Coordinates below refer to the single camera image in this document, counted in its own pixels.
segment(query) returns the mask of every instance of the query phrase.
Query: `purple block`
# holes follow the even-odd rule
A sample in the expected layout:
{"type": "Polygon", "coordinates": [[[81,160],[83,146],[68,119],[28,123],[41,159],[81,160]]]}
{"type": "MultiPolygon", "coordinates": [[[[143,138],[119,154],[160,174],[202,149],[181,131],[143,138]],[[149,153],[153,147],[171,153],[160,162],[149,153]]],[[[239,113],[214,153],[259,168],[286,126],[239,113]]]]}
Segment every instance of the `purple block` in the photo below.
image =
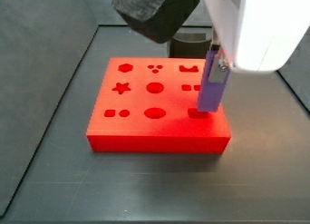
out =
{"type": "Polygon", "coordinates": [[[230,74],[230,70],[228,70],[226,74],[226,79],[222,83],[211,83],[208,81],[208,74],[211,71],[215,54],[216,51],[208,51],[206,56],[206,64],[204,64],[204,70],[200,80],[200,92],[198,99],[199,112],[216,112],[224,93],[227,77],[230,74]]]}

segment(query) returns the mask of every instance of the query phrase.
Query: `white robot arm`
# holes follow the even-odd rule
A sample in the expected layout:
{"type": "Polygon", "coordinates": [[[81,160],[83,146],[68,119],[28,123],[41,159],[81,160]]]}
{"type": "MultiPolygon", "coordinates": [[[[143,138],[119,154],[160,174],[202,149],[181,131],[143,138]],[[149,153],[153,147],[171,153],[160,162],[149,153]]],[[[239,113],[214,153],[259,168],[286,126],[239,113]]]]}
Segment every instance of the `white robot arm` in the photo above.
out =
{"type": "Polygon", "coordinates": [[[310,0],[204,0],[235,72],[274,72],[310,25],[310,0]]]}

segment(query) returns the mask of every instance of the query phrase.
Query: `red block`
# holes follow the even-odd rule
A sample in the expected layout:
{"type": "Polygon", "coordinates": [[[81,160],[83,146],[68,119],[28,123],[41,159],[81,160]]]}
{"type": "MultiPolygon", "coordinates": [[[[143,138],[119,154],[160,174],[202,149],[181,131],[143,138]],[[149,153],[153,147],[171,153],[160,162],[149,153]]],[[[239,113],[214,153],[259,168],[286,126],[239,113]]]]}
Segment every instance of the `red block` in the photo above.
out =
{"type": "Polygon", "coordinates": [[[200,59],[109,60],[85,134],[93,151],[224,151],[223,107],[196,110],[203,66],[200,59]]]}

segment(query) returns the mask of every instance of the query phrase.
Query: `circular hole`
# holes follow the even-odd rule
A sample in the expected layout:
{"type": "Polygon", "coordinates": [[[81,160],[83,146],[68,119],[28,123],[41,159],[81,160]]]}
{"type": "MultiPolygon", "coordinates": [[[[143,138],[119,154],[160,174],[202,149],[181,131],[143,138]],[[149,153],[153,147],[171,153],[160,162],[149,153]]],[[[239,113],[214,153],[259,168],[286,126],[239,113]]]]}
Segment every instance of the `circular hole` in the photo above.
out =
{"type": "Polygon", "coordinates": [[[125,117],[128,117],[129,116],[129,111],[127,111],[127,110],[121,110],[120,111],[120,116],[123,117],[123,118],[125,118],[125,117]]]}
{"type": "Polygon", "coordinates": [[[147,91],[149,93],[160,93],[163,91],[163,85],[161,85],[161,83],[149,83],[147,85],[147,91]]]}

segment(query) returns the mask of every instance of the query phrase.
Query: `star-shaped hole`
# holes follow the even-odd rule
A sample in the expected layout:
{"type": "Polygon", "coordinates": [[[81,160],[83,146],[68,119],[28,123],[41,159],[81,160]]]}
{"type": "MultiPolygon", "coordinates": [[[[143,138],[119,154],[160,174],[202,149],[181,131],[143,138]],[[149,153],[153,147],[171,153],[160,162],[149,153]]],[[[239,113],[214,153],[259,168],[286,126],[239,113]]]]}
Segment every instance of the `star-shaped hole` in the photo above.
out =
{"type": "Polygon", "coordinates": [[[131,88],[128,86],[129,86],[129,83],[116,83],[116,87],[112,88],[112,90],[117,91],[119,94],[123,94],[124,91],[131,91],[131,88]]]}

